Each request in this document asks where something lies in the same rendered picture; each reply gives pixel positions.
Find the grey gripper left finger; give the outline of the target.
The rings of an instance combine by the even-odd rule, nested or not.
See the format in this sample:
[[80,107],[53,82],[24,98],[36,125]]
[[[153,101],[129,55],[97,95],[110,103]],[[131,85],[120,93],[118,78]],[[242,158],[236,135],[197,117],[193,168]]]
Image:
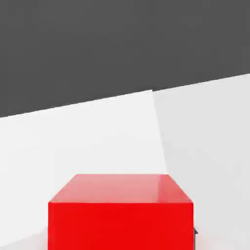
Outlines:
[[48,227],[39,233],[4,245],[0,250],[48,250]]

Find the small red cube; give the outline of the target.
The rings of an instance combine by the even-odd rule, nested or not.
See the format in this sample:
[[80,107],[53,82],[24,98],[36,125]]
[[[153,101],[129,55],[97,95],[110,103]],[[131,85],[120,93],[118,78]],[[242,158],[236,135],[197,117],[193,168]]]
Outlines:
[[48,203],[48,250],[194,250],[193,202],[167,174],[78,174]]

